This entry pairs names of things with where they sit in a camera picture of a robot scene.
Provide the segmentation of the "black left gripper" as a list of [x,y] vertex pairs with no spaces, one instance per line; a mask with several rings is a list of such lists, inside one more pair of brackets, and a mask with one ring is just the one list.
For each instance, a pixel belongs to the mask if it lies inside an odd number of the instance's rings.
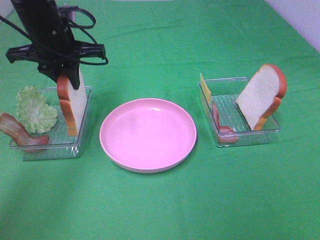
[[9,48],[5,54],[10,63],[15,61],[30,61],[39,63],[37,70],[49,77],[55,83],[58,81],[60,66],[63,64],[61,72],[65,74],[74,90],[80,87],[79,69],[80,64],[101,66],[105,62],[87,62],[81,58],[97,57],[106,59],[106,50],[103,44],[94,44],[76,40],[73,47],[67,53],[61,53],[45,45],[41,45],[38,51],[33,44]]

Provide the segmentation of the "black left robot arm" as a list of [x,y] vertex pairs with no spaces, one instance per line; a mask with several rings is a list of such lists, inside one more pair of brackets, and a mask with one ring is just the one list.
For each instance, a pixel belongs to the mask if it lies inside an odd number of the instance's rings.
[[95,17],[78,6],[57,6],[54,0],[13,0],[12,5],[24,26],[19,28],[9,20],[1,20],[31,41],[29,45],[10,48],[6,57],[10,63],[30,61],[38,64],[38,71],[54,82],[61,74],[67,76],[72,87],[80,87],[82,58],[98,57],[108,64],[105,46],[74,38],[72,29],[86,33],[96,24]]

